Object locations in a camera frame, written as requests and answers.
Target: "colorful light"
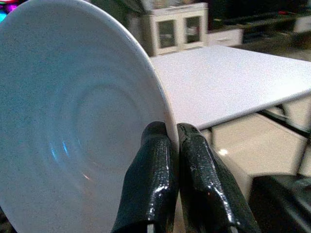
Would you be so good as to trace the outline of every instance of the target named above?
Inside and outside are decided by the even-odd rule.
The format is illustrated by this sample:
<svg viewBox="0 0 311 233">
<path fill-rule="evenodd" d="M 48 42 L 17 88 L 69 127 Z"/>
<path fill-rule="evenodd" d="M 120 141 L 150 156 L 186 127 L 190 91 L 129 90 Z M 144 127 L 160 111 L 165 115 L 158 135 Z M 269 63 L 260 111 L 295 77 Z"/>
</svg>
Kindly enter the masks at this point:
<svg viewBox="0 0 311 233">
<path fill-rule="evenodd" d="M 15 10 L 17 8 L 16 4 L 8 4 L 5 6 L 5 9 L 8 13 L 10 13 L 11 11 Z"/>
<path fill-rule="evenodd" d="M 0 4 L 5 4 L 5 3 L 14 3 L 17 2 L 18 0 L 0 0 Z"/>
<path fill-rule="evenodd" d="M 0 11 L 0 22 L 2 22 L 6 16 L 7 14 L 5 12 Z"/>
</svg>

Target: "table top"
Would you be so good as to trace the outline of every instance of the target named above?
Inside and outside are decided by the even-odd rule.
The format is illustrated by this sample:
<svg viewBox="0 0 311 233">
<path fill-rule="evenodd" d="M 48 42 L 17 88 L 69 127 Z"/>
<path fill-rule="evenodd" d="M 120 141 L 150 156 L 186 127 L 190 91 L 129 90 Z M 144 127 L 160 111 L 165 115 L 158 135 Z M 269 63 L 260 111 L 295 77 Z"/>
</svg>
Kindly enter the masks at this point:
<svg viewBox="0 0 311 233">
<path fill-rule="evenodd" d="M 311 94 L 311 62 L 223 46 L 151 61 L 176 122 L 199 129 Z"/>
</svg>

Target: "glass cabinet door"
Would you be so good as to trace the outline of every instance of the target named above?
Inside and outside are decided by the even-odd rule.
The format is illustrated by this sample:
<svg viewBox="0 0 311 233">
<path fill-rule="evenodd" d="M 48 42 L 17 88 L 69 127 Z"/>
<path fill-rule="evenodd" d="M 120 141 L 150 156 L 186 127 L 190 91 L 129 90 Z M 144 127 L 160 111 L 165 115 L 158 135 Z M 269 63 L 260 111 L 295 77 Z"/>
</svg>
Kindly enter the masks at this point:
<svg viewBox="0 0 311 233">
<path fill-rule="evenodd" d="M 160 48 L 167 48 L 176 46 L 175 41 L 175 29 L 174 24 L 175 20 L 167 20 L 158 22 L 158 33 L 159 33 L 159 41 Z"/>
<path fill-rule="evenodd" d="M 200 41 L 200 16 L 185 18 L 186 43 Z"/>
</svg>

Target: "white cabinet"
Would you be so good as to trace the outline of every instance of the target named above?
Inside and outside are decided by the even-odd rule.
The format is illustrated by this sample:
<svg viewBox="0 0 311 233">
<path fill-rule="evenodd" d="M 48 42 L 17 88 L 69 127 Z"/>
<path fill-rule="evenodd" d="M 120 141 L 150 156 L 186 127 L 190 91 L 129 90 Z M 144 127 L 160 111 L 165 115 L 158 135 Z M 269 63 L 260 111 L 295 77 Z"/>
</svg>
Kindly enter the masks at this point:
<svg viewBox="0 0 311 233">
<path fill-rule="evenodd" d="M 242 44 L 243 30 L 234 29 L 217 33 L 209 33 L 207 35 L 207 44 L 223 45 L 223 46 L 235 46 Z"/>
<path fill-rule="evenodd" d="M 206 45 L 207 4 L 152 10 L 144 18 L 144 48 L 150 56 Z"/>
<path fill-rule="evenodd" d="M 311 31 L 311 16 L 299 17 L 296 20 L 294 32 L 302 33 Z"/>
</svg>

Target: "floor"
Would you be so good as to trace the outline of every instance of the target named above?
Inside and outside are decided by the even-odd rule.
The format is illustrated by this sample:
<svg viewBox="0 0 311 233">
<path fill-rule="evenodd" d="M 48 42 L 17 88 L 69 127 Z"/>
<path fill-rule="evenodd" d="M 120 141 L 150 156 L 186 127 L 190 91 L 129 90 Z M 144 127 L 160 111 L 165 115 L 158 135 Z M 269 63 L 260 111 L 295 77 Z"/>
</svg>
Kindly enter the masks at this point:
<svg viewBox="0 0 311 233">
<path fill-rule="evenodd" d="M 311 50 L 286 48 L 270 54 L 311 61 Z M 311 123 L 311 95 L 285 104 L 290 119 L 308 128 Z M 276 108 L 272 112 L 280 113 Z M 202 134 L 209 140 L 209 131 Z M 214 128 L 214 148 L 234 175 L 245 198 L 249 198 L 252 177 L 263 174 L 295 174 L 297 157 L 305 139 L 271 120 L 252 114 Z M 311 150 L 307 151 L 301 174 L 311 176 Z M 175 218 L 175 233 L 183 233 L 181 214 Z"/>
</svg>

